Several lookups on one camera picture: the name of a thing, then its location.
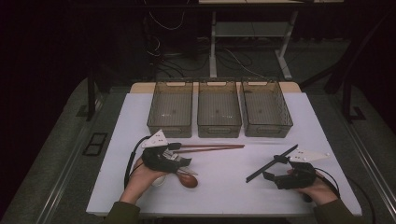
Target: tabletop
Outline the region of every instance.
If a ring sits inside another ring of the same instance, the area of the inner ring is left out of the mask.
[[[168,139],[182,144],[245,144],[244,148],[183,154],[192,158],[190,168],[198,173],[195,189],[183,187],[170,174],[159,187],[151,187],[138,201],[141,217],[301,217],[312,216],[313,203],[305,203],[294,190],[277,189],[262,176],[246,178],[294,145],[329,153],[329,159],[311,162],[330,173],[339,185],[344,203],[354,215],[361,207],[318,122],[305,93],[293,83],[282,83],[293,126],[285,138],[245,137],[199,138],[196,126],[197,93],[193,95],[192,138]],[[147,119],[153,83],[137,83],[125,97],[105,159],[96,180],[87,212],[106,216],[123,191],[123,177],[131,151],[149,135]],[[138,149],[135,159],[142,149]],[[277,164],[270,173],[284,175],[288,164]]]

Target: white triangular marker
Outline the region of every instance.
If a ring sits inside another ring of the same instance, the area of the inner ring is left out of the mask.
[[[163,130],[159,130],[154,135],[152,135],[148,140],[146,140],[142,147],[163,147],[167,146],[168,141],[163,134]]]
[[[310,162],[310,161],[318,161],[323,159],[330,158],[329,153],[319,153],[315,151],[308,151],[305,149],[297,148],[292,153],[290,153],[290,161],[297,161],[297,162]]]

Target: sleeve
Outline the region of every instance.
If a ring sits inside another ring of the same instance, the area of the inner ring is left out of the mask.
[[[115,202],[103,224],[135,224],[138,222],[140,208],[123,202]]]
[[[361,217],[355,217],[344,205],[343,201],[335,200],[314,208],[318,223],[323,224],[364,224]]]

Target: wooden spoon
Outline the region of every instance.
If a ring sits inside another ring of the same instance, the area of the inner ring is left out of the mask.
[[[184,187],[186,187],[188,189],[193,189],[193,188],[197,187],[198,180],[197,180],[197,178],[195,178],[195,176],[189,175],[189,174],[184,174],[181,172],[176,172],[176,175],[177,175],[178,180],[180,181],[181,185],[183,185]]]

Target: gray translucent basket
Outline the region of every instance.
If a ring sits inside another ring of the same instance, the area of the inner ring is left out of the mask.
[[[240,98],[245,136],[286,137],[293,122],[277,81],[244,77]]]
[[[198,136],[237,138],[242,126],[233,78],[201,78],[198,93]]]
[[[151,134],[161,129],[170,138],[192,136],[192,90],[193,82],[190,78],[162,79],[156,82],[147,123]]]

